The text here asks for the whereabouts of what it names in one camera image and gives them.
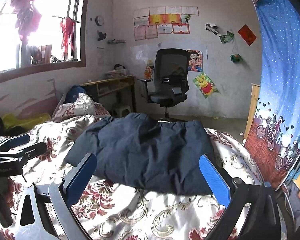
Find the window frame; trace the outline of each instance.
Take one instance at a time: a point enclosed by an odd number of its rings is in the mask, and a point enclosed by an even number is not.
[[[71,62],[57,62],[50,64],[35,65],[23,68],[8,69],[4,72],[0,72],[0,83],[28,76],[40,72],[47,72],[59,69],[75,68],[75,67],[86,67],[86,44],[85,44],[85,33],[86,33],[86,16],[87,16],[87,5],[88,0],[83,0],[82,15],[80,24],[80,61]]]

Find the floral bedsheet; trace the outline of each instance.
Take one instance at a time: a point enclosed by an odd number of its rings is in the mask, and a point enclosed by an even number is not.
[[[30,144],[45,141],[48,151],[24,166],[26,180],[40,185],[51,183],[57,176],[66,175],[72,166],[64,163],[64,157],[76,138],[102,115],[108,115],[102,105],[91,103],[89,98],[79,96],[76,103],[67,107],[60,106],[59,114],[57,111],[53,117],[54,122],[39,124],[29,131]],[[207,129],[207,132],[211,136],[218,165],[224,167],[232,177],[240,177],[246,183],[260,184],[260,172],[243,145],[229,134],[213,129]],[[25,182],[22,176],[11,179],[11,210],[16,213]],[[47,204],[47,208],[59,238],[67,239],[52,205]],[[214,195],[159,194],[119,185],[95,176],[91,178],[79,203],[72,206],[84,229],[96,240],[201,240],[218,221],[224,209]],[[237,238],[248,210],[249,204],[246,204],[229,240]],[[284,240],[286,230],[282,216],[281,224]],[[6,229],[0,225],[0,230],[6,240],[14,240],[15,223]]]

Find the winnie the pooh poster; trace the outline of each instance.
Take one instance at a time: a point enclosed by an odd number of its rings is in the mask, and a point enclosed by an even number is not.
[[[202,72],[199,76],[197,76],[193,83],[199,88],[201,93],[207,98],[214,92],[219,92],[218,89],[215,88],[212,80],[206,75],[206,73]]]

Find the orange poster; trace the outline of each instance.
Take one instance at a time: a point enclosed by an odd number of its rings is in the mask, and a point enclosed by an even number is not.
[[[164,24],[164,14],[150,15],[150,25]]]
[[[181,14],[165,14],[165,24],[169,23],[181,23]]]

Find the white wall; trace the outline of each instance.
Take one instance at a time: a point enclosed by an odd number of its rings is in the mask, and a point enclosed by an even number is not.
[[[82,84],[88,80],[96,80],[102,78],[104,72],[113,68],[113,47],[106,44],[108,39],[112,38],[113,18],[112,18],[112,0],[88,0],[87,19],[86,19],[86,68],[71,68],[49,72],[42,72],[25,77],[16,78],[8,82],[0,84],[0,98],[6,96],[0,101],[0,115],[6,113],[20,114],[22,107],[49,97],[54,97],[54,90],[57,91],[57,96],[60,97],[63,92],[74,84]],[[94,19],[96,16],[102,15],[105,19],[103,27],[98,27]],[[107,39],[97,41],[97,31],[107,33]],[[96,50],[97,47],[105,49],[106,57],[105,64],[101,65],[97,62]]]
[[[169,109],[170,114],[196,116],[223,116],[244,118],[248,116],[251,100],[251,83],[259,84],[261,78],[261,38],[257,15],[251,0],[113,0],[114,38],[126,39],[126,44],[115,47],[116,63],[129,68],[132,74],[142,77],[147,59],[154,60],[156,51],[162,44],[172,44],[175,48],[204,49],[207,46],[208,61],[204,71],[216,84],[220,93],[205,99],[192,79],[197,73],[189,72],[190,90],[188,99]],[[136,9],[164,6],[198,6],[200,16],[190,19],[190,35],[166,34],[152,40],[134,40],[133,11]],[[230,60],[232,44],[222,44],[218,36],[205,30],[206,23],[215,23],[220,34],[232,30],[239,54],[245,63],[234,64]],[[237,31],[245,24],[257,36],[248,46]],[[160,113],[164,110],[157,104],[146,104],[137,92],[139,112]]]

